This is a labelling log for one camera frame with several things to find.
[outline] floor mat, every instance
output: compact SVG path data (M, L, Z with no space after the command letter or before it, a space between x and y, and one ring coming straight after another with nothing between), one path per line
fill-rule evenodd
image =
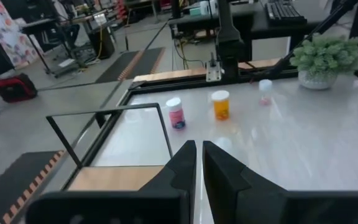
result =
M122 54L97 80L96 83L114 82L154 73L165 48Z
M0 176L0 223L11 223L32 193L42 183L63 151L22 154Z

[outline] potted plant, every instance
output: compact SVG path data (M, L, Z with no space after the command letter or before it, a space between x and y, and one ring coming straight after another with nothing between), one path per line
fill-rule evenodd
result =
M294 50L290 63L298 67L301 85L314 90L327 89L338 75L358 70L358 39L316 35Z

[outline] black bag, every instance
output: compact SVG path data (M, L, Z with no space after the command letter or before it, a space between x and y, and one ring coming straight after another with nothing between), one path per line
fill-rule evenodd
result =
M0 79L0 96L5 102L15 103L33 99L37 96L37 93L34 84L24 73L11 78Z

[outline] keyboard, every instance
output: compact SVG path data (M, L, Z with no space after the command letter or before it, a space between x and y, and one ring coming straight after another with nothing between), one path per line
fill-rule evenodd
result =
M290 1L276 1L265 5L268 22L271 26L292 26L306 24L308 21L301 16Z

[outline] pink pill bottle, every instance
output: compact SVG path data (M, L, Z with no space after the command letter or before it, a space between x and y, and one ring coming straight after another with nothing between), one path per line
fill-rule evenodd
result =
M183 114L183 108L181 107L181 100L179 97L168 100L166 106L169 110L169 119L171 125L175 129L183 129L186 126L185 115Z

